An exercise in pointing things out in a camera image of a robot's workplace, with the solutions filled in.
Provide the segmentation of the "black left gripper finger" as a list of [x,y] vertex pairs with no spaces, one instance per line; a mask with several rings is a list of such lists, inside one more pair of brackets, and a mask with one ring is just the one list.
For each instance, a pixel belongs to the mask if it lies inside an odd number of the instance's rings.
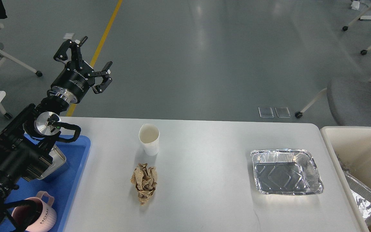
[[88,37],[84,36],[81,41],[72,41],[70,39],[64,41],[53,59],[57,62],[62,62],[66,68],[77,71],[82,71],[87,65],[81,55],[81,46],[87,41]]
[[[109,68],[112,66],[113,62],[108,61],[105,66],[103,67],[103,70],[100,72],[88,72],[87,73],[87,83],[90,88],[93,89],[94,94],[100,94],[105,91],[105,89],[111,84],[112,78],[110,75]],[[102,78],[102,82],[100,84],[95,84],[95,79],[97,77]]]

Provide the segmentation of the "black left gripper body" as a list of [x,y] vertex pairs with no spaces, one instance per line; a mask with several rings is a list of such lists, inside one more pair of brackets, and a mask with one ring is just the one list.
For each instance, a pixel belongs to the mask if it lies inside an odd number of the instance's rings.
[[88,74],[94,72],[91,66],[84,66],[82,70],[65,66],[58,77],[51,84],[50,95],[56,96],[68,104],[78,104],[94,83],[89,83]]

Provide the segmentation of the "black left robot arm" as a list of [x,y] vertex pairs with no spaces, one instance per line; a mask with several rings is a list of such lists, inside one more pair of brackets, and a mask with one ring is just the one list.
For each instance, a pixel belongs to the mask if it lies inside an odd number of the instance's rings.
[[8,218],[15,232],[24,232],[37,212],[37,204],[30,200],[6,203],[12,190],[19,188],[20,178],[31,181],[53,164],[50,151],[57,141],[71,143],[81,134],[81,128],[60,120],[60,113],[70,104],[78,104],[90,88],[100,94],[111,84],[108,61],[96,72],[83,60],[80,41],[70,39],[59,47],[54,60],[65,67],[51,84],[47,97],[39,105],[29,104],[0,132],[0,224]]

